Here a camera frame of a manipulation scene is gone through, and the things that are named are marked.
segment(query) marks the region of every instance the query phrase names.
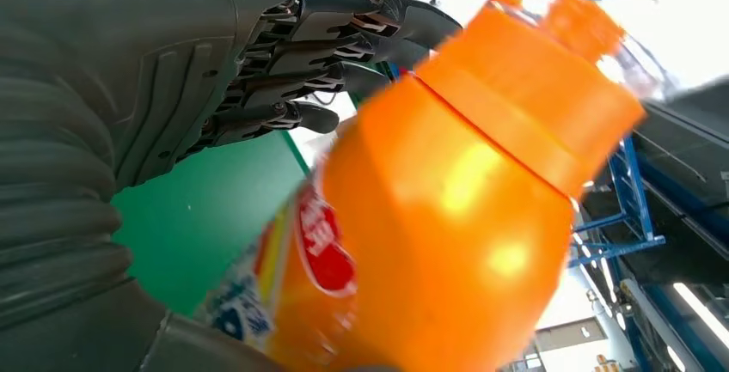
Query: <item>wall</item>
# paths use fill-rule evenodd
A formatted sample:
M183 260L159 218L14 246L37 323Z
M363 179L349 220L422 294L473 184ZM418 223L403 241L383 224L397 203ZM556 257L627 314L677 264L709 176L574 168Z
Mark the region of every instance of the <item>wall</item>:
M616 321L605 314L598 302L593 307L586 296L588 289L590 285L578 268L565 271L560 287L539 320L537 329L596 316L607 339L540 352L542 364L548 372L593 371L597 366L598 355L616 360L625 369L635 366L633 349L628 339Z
M302 178L283 133L208 149L115 197L124 226L114 238L147 291L192 314Z

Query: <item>cable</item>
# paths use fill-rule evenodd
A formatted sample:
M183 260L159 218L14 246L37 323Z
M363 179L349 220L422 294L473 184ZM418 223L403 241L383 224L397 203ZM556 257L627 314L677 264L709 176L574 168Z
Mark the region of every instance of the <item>cable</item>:
M313 98L314 100L316 100L316 101L317 101L317 102L318 102L319 104L321 104L322 106L331 106L331 104L332 104L332 103L334 103L334 99L336 99L336 98L337 98L337 95L338 95L338 94L339 94L339 93L334 93L334 95L332 96L332 100L330 100L330 101L327 101L327 102L324 102L324 101L322 101L322 99L320 99L320 98L319 98L319 96L318 96L318 95L316 95L316 93L312 93L312 94L310 94L309 96L311 96L311 98Z

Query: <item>ceiling light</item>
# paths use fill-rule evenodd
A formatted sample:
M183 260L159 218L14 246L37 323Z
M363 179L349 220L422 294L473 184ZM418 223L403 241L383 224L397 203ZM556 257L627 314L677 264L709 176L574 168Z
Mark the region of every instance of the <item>ceiling light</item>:
M691 306L692 309L699 315L701 320L707 324L708 328L711 329L717 338L721 341L724 346L729 348L729 331L726 330L724 325L716 319L716 316L712 314L708 308L699 301L699 298L694 295L685 284L673 284L673 289L678 292L679 295Z
M603 274L605 275L605 282L608 284L608 290L610 290L610 300L617 302L617 296L615 294L615 285L613 284L613 277L610 274L610 267L608 266L608 260L606 258L600 259L600 264L603 266Z
M625 318L622 316L621 313L616 314L616 320L618 326L624 331L625 330Z
M686 365L681 362L681 358L678 357L678 354L673 350L673 348L667 346L666 349L668 350L668 356L676 364L678 370L680 370L681 372L686 372Z

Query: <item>robotic hand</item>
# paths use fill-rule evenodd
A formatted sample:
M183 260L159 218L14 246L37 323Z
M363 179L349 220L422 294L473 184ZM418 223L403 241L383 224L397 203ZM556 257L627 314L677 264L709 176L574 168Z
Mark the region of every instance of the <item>robotic hand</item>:
M410 67L458 29L414 0L0 0L3 370L272 370L170 314L110 241L120 189L204 148L334 114L361 64Z

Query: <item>bottle label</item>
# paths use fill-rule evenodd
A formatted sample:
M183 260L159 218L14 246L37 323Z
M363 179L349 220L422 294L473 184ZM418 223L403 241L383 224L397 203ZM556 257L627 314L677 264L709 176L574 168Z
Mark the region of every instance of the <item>bottle label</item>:
M231 266L203 320L282 364L322 366L349 330L356 266L313 175Z

